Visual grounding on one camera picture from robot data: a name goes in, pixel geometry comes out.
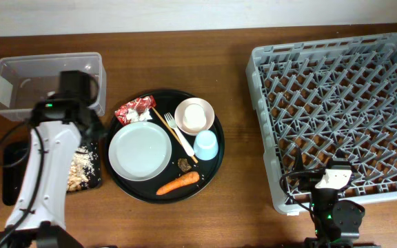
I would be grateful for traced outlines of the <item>light blue cup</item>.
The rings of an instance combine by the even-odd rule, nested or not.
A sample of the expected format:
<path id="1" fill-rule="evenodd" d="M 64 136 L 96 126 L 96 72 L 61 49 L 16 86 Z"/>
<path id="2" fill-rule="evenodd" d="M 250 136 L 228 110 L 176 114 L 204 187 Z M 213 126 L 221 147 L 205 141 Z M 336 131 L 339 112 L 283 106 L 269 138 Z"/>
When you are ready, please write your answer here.
<path id="1" fill-rule="evenodd" d="M 210 130 L 200 131 L 193 145 L 195 156 L 202 161 L 210 161 L 218 154 L 216 134 Z"/>

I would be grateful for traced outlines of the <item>rice and peanut leftovers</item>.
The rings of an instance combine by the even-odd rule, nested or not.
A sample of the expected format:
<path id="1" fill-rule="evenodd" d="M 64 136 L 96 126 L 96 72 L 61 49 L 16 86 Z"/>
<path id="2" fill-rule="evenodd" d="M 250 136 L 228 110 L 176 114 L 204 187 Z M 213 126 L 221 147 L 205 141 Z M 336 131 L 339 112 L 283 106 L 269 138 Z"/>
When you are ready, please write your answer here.
<path id="1" fill-rule="evenodd" d="M 100 184 L 101 170 L 97 146 L 80 146 L 70 165 L 67 193 L 94 189 Z"/>

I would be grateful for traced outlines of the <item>orange carrot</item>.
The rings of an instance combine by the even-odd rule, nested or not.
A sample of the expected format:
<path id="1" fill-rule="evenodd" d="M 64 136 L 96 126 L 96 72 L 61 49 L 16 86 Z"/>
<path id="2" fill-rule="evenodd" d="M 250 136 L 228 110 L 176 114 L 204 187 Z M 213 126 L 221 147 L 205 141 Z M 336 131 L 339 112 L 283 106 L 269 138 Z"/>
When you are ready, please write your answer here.
<path id="1" fill-rule="evenodd" d="M 161 195 L 167 194 L 175 189 L 178 189 L 180 187 L 184 187 L 187 185 L 197 183 L 199 181 L 199 179 L 200 179 L 200 175 L 198 172 L 188 172 L 188 173 L 180 176 L 179 178 L 167 183 L 166 185 L 160 187 L 157 190 L 156 195 L 161 196 Z"/>

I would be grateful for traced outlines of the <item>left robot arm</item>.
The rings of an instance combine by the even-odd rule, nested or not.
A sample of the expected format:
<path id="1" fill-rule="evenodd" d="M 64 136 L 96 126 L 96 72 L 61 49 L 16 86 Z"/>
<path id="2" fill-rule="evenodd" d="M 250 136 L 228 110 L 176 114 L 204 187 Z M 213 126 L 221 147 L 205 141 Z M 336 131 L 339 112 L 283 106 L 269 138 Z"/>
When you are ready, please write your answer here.
<path id="1" fill-rule="evenodd" d="M 65 230 L 65 197 L 77 148 L 106 134 L 90 109 L 96 84 L 88 73 L 61 72 L 57 92 L 38 102 L 24 121 L 30 132 L 28 162 L 14 209 L 0 231 L 0 247 L 81 246 Z"/>

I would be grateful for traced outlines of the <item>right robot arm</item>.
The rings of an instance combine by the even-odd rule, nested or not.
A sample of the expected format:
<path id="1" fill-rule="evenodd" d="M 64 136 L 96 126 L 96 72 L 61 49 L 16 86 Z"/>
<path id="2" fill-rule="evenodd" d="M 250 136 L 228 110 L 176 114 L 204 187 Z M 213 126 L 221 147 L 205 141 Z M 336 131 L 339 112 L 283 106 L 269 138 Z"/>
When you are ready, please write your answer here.
<path id="1" fill-rule="evenodd" d="M 292 172 L 298 188 L 311 194 L 309 209 L 316 236 L 306 238 L 305 247 L 353 247 L 359 239 L 359 227 L 365 208 L 351 200 L 340 200 L 354 179 L 355 169 L 342 150 L 319 169 L 305 169 L 303 155 L 297 150 Z"/>

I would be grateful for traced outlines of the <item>grey dinner plate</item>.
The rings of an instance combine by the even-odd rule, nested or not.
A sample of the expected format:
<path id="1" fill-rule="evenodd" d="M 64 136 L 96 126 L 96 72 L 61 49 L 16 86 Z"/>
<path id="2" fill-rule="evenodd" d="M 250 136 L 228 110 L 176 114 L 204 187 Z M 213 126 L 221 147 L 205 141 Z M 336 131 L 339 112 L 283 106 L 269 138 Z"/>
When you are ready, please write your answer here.
<path id="1" fill-rule="evenodd" d="M 172 144 L 157 124 L 136 122 L 122 127 L 112 138 L 108 158 L 121 178 L 145 181 L 158 176 L 168 165 Z"/>

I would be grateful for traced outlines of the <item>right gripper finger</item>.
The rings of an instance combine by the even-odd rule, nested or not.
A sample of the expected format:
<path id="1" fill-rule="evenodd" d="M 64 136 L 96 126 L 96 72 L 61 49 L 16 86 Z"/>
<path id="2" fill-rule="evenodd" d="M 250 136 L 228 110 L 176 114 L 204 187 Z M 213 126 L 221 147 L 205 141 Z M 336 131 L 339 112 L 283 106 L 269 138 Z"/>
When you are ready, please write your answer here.
<path id="1" fill-rule="evenodd" d="M 347 160 L 343 150 L 338 149 L 334 157 L 329 159 L 330 169 L 352 169 L 353 165 Z"/>
<path id="2" fill-rule="evenodd" d="M 301 148 L 298 147 L 296 154 L 295 154 L 293 171 L 301 172 L 303 170 L 304 170 L 304 164 L 303 164 L 302 151 L 301 151 Z"/>

